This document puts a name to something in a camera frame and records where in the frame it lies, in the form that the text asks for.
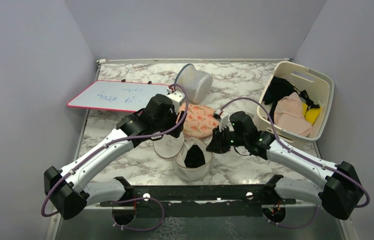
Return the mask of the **black bra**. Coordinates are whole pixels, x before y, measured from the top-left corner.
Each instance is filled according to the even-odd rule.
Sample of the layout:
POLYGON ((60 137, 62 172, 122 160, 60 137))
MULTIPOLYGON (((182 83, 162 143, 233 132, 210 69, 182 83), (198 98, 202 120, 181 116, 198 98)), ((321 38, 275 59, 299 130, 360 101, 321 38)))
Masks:
POLYGON ((190 169, 196 169, 206 164, 203 151, 198 145, 195 144, 189 148, 184 163, 185 166, 190 169))

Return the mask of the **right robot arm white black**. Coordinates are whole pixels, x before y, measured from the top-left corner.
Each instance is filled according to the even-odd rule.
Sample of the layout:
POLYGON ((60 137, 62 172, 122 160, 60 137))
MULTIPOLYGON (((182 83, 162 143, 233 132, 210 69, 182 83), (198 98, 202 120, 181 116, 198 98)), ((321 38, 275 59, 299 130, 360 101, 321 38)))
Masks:
POLYGON ((316 205, 340 220, 347 220, 364 195, 353 165, 335 164, 309 155, 278 139, 269 131, 258 130, 243 111, 228 118, 233 129, 220 124, 212 130, 206 150, 224 154, 234 147, 244 147, 250 155, 276 162, 303 175, 306 181, 283 175, 273 176, 261 196, 274 204, 284 199, 302 200, 316 205))

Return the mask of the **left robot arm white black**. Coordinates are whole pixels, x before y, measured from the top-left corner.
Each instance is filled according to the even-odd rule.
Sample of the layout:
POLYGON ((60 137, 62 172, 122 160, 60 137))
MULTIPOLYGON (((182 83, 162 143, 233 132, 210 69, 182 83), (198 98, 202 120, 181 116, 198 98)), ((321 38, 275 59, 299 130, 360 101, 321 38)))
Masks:
POLYGON ((92 184, 91 180, 115 159, 144 141, 163 135, 178 137, 187 116, 187 112, 179 111, 179 107, 187 103, 187 95, 179 91, 156 94, 146 107, 124 116, 110 134, 85 155, 60 169, 49 167, 43 174, 46 198, 41 215, 60 214, 68 220, 87 205, 111 197, 122 206, 130 203, 132 192, 120 180, 105 184, 92 184))

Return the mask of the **orange tulip print laundry bag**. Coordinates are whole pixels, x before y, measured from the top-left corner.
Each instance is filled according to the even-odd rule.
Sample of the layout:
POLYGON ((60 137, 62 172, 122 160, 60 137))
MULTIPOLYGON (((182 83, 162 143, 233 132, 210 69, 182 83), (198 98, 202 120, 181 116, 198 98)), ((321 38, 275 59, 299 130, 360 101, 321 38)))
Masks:
POLYGON ((212 134, 212 130, 219 125, 219 121, 213 116, 215 110, 211 107, 189 104, 186 112, 183 133, 189 138, 207 138, 212 134))

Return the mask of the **white cylindrical mesh laundry bag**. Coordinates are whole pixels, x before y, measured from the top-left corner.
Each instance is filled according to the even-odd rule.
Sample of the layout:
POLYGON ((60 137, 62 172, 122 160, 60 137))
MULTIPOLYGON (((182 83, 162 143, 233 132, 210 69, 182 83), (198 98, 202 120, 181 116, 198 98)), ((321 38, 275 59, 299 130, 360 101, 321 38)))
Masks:
POLYGON ((200 104, 212 87, 213 76, 188 63, 177 74, 174 83, 184 87, 189 101, 200 104))

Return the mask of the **pink framed whiteboard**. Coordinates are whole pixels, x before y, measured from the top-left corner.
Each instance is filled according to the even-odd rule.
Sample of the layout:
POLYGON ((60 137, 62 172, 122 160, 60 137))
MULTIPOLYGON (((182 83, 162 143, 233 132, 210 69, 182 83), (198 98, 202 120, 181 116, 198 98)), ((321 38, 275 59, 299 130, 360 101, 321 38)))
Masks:
POLYGON ((167 94, 168 85, 97 80, 67 103, 71 108, 133 113, 146 107, 156 94, 167 94))

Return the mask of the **pink garment in basket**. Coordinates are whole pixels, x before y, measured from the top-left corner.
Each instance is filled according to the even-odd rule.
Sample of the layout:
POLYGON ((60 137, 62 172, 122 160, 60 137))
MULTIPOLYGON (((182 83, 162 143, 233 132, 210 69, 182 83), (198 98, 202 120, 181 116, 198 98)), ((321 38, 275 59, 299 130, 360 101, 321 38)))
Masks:
POLYGON ((303 116, 302 103, 297 93, 282 98, 277 103, 274 124, 288 132, 307 137, 313 126, 303 116))

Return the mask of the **black garment in basket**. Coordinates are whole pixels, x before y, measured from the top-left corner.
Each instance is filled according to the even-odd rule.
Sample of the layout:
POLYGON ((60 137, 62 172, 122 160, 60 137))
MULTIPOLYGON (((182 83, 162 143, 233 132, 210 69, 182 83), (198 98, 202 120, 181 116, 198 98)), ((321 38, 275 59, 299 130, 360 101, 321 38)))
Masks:
POLYGON ((272 104, 270 117, 273 121, 275 120, 274 114, 278 101, 293 93, 297 93, 299 98, 304 100, 304 103, 306 103, 310 108, 321 107, 319 104, 315 104, 314 101, 310 99, 306 90, 299 90, 286 79, 275 76, 272 78, 272 81, 263 97, 263 102, 265 105, 272 104))

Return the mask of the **yellow garment in basket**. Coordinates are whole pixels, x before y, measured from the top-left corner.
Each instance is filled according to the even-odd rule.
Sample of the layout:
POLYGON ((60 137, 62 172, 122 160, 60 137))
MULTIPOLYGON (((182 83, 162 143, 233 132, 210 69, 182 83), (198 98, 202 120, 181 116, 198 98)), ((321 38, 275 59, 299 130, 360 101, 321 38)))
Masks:
POLYGON ((303 107, 303 116, 306 121, 308 121, 310 124, 314 124, 320 115, 320 112, 322 111, 321 107, 314 107, 310 108, 306 103, 302 103, 303 107))

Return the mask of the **black mounting rail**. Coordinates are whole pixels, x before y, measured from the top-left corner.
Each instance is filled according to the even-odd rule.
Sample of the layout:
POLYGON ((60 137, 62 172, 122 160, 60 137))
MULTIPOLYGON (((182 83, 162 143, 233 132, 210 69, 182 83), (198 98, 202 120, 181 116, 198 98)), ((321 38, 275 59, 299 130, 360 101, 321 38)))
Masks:
POLYGON ((295 204, 265 192, 262 184, 246 185, 135 185, 124 200, 101 202, 117 215, 137 218, 261 217, 262 207, 295 204))

